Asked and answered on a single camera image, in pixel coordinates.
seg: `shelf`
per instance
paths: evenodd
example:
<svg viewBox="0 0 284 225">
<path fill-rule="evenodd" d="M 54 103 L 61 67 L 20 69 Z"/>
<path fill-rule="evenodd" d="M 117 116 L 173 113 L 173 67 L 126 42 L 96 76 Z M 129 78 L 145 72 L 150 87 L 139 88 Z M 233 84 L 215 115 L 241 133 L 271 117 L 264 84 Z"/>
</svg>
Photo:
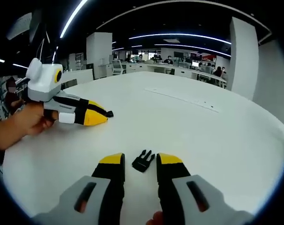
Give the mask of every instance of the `shelf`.
<svg viewBox="0 0 284 225">
<path fill-rule="evenodd" d="M 205 61 L 205 62 L 213 62 L 213 63 L 216 63 L 214 61 L 211 61 L 211 60 L 202 60 L 202 61 Z"/>
</svg>

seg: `white table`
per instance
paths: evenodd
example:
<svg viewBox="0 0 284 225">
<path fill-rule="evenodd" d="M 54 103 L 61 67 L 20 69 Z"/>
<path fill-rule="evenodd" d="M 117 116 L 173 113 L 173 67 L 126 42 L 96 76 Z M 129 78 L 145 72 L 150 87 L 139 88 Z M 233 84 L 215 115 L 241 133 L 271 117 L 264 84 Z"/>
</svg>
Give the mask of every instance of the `white table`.
<svg viewBox="0 0 284 225">
<path fill-rule="evenodd" d="M 156 163 L 144 174 L 131 167 L 143 149 L 180 157 L 192 175 L 221 190 L 228 205 L 251 213 L 265 203 L 282 172 L 284 125 L 231 91 L 151 72 L 65 91 L 99 102 L 115 116 L 95 127 L 56 122 L 7 150 L 4 182 L 30 216 L 52 209 L 64 190 L 118 152 L 126 155 L 123 225 L 145 224 L 160 209 Z"/>
</svg>

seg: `office desk row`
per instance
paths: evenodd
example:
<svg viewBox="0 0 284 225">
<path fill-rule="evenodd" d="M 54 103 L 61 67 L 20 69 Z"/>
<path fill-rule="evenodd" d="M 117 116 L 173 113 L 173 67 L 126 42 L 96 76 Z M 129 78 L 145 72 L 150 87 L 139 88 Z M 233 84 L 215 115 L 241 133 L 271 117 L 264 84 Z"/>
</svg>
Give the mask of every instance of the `office desk row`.
<svg viewBox="0 0 284 225">
<path fill-rule="evenodd" d="M 183 68 L 183 67 L 177 67 L 169 64 L 164 64 L 164 63 L 154 63 L 154 64 L 148 64 L 148 63 L 122 63 L 122 66 L 124 69 L 126 69 L 126 73 L 134 73 L 134 72 L 140 72 L 140 71 L 148 71 L 148 72 L 156 72 L 156 73 L 170 73 L 172 70 L 174 70 L 174 75 L 175 76 L 182 76 L 182 77 L 187 77 L 196 80 L 197 75 L 202 75 L 206 76 L 215 80 L 219 81 L 219 84 L 222 88 L 224 88 L 224 85 L 226 84 L 226 80 L 212 75 L 212 74 L 207 74 L 204 72 L 200 72 L 198 70 L 194 69 L 188 69 L 188 68 Z M 108 68 L 107 65 L 105 66 L 106 70 L 106 75 L 105 76 L 111 76 L 111 68 Z"/>
</svg>

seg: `computer monitor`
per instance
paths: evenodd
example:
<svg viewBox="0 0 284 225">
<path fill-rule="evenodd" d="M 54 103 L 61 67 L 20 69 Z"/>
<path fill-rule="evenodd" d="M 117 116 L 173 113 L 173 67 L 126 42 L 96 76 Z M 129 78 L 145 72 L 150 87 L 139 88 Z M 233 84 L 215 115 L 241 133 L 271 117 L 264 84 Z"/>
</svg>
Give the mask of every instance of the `computer monitor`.
<svg viewBox="0 0 284 225">
<path fill-rule="evenodd" d="M 198 54 L 198 53 L 191 52 L 191 60 L 201 61 L 202 55 Z"/>
<path fill-rule="evenodd" d="M 133 55 L 138 55 L 138 50 L 132 50 Z"/>
<path fill-rule="evenodd" d="M 198 62 L 192 62 L 192 67 L 199 67 L 199 63 Z"/>
<path fill-rule="evenodd" d="M 184 54 L 182 52 L 174 52 L 174 57 L 182 59 L 184 57 Z"/>
</svg>

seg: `person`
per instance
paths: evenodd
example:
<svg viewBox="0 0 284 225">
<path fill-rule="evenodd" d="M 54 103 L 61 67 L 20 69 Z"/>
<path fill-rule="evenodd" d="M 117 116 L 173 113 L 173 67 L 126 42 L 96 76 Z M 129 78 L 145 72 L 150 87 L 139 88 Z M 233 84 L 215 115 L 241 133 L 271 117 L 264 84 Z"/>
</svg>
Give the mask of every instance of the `person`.
<svg viewBox="0 0 284 225">
<path fill-rule="evenodd" d="M 212 64 L 212 69 L 213 69 L 213 72 L 214 73 L 216 71 L 216 67 L 215 67 L 215 64 Z"/>
<path fill-rule="evenodd" d="M 15 92 L 16 84 L 15 84 L 15 79 L 13 77 L 10 77 L 6 81 L 6 90 L 7 94 L 4 99 L 4 104 L 8 109 L 8 112 L 11 115 L 13 115 L 16 112 L 16 110 L 24 104 L 24 101 L 20 99 Z"/>
<path fill-rule="evenodd" d="M 187 62 L 187 63 L 192 63 L 192 60 L 191 60 L 190 57 L 187 57 L 187 58 L 185 59 L 185 62 Z"/>
<path fill-rule="evenodd" d="M 147 60 L 146 63 L 148 63 L 148 64 L 154 64 L 154 63 L 155 63 L 155 58 L 152 57 L 151 59 Z"/>
<path fill-rule="evenodd" d="M 130 57 L 131 57 L 131 55 L 128 54 L 128 55 L 127 55 L 127 58 L 125 59 L 125 62 L 130 62 Z"/>
<path fill-rule="evenodd" d="M 209 62 L 207 63 L 207 68 L 206 68 L 206 73 L 208 74 L 212 74 L 213 73 L 213 67 L 212 67 L 212 64 Z"/>
<path fill-rule="evenodd" d="M 168 56 L 168 58 L 164 61 L 164 63 L 173 64 L 172 56 Z"/>
<path fill-rule="evenodd" d="M 221 67 L 217 67 L 217 70 L 213 74 L 218 76 L 218 77 L 221 77 L 221 75 L 222 75 Z"/>
<path fill-rule="evenodd" d="M 26 135 L 37 135 L 48 129 L 58 119 L 58 112 L 52 111 L 51 117 L 44 117 L 42 103 L 28 103 L 23 110 L 0 121 L 0 150 L 6 150 Z"/>
<path fill-rule="evenodd" d="M 145 62 L 145 60 L 143 60 L 143 55 L 138 56 L 138 62 Z"/>
<path fill-rule="evenodd" d="M 201 71 L 201 67 L 202 67 L 202 62 L 200 62 L 200 63 L 198 64 L 198 70 L 199 70 L 199 71 Z"/>
</svg>

